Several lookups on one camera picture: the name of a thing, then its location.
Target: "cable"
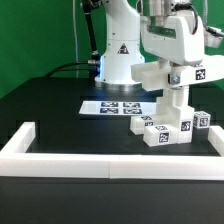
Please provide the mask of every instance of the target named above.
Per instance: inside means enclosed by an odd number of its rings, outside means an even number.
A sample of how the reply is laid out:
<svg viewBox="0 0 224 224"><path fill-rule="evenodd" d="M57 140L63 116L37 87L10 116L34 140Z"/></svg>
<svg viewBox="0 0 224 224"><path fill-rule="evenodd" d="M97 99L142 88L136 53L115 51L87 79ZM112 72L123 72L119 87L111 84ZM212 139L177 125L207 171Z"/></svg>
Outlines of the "cable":
<svg viewBox="0 0 224 224"><path fill-rule="evenodd" d="M79 60L79 48L78 48L78 35L77 35L77 23L76 23L76 0L73 0L73 27L75 37L75 58Z"/></svg>
<svg viewBox="0 0 224 224"><path fill-rule="evenodd" d="M203 1L203 26L206 28L208 25L208 1Z"/></svg>
<svg viewBox="0 0 224 224"><path fill-rule="evenodd" d="M68 67L71 67L71 66L77 66L77 65L88 65L88 62L73 62L73 63L68 63L68 64L64 64L64 65L61 65L55 69L53 69L52 71L48 72L44 77L45 78L49 78L51 77L55 72L59 71L59 70L62 70L63 68L68 68Z"/></svg>
<svg viewBox="0 0 224 224"><path fill-rule="evenodd" d="M181 3L178 3L178 4L175 5L175 10L176 11L181 11L181 10L191 10L191 11L193 11L194 19L195 19L195 26L194 26L192 34L194 35L197 32L197 30L198 30L198 12L194 8L194 6L192 4L181 4Z"/></svg>
<svg viewBox="0 0 224 224"><path fill-rule="evenodd" d="M77 69L59 69L59 70L55 70L53 73L51 73L50 76L46 77L46 78L50 78L53 74L57 73L57 72L70 72L70 71L95 71L95 69L89 69L89 68L77 68Z"/></svg>
<svg viewBox="0 0 224 224"><path fill-rule="evenodd" d="M194 26L194 29L193 29L193 32L192 32L192 34L194 35L198 30L198 12L193 5L189 5L189 7L194 12L195 26Z"/></svg>

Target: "black table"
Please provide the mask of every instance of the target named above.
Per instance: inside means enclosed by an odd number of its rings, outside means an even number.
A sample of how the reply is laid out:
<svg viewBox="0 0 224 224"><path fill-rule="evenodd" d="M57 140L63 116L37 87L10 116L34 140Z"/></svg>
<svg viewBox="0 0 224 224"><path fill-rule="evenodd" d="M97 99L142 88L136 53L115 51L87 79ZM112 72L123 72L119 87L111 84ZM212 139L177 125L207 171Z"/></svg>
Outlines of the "black table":
<svg viewBox="0 0 224 224"><path fill-rule="evenodd" d="M155 102L161 91L121 93L88 79L35 78L0 100L3 147L24 121L35 121L28 153L218 156L208 130L190 144L148 147L128 116L79 115L83 100ZM189 104L224 127L224 92L192 86ZM224 184L216 181L0 178L0 223L223 223Z"/></svg>

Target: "green backdrop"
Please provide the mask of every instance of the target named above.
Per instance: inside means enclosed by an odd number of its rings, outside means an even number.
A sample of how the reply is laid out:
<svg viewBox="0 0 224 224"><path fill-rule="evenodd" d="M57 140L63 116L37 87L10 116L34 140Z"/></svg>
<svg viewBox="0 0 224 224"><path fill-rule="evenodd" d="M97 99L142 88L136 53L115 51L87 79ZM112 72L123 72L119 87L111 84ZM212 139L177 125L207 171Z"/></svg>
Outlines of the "green backdrop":
<svg viewBox="0 0 224 224"><path fill-rule="evenodd" d="M0 97L32 77L76 61L72 0L0 0ZM136 0L129 0L135 6ZM194 0L202 15L202 0ZM224 29L224 2L209 0L209 24ZM92 13L97 45L105 50L105 14L101 7ZM76 23L79 60L90 58L90 45L85 19L76 1ZM219 49L206 49L208 54L224 55ZM66 74L77 76L77 73ZM224 82L216 82L224 88Z"/></svg>

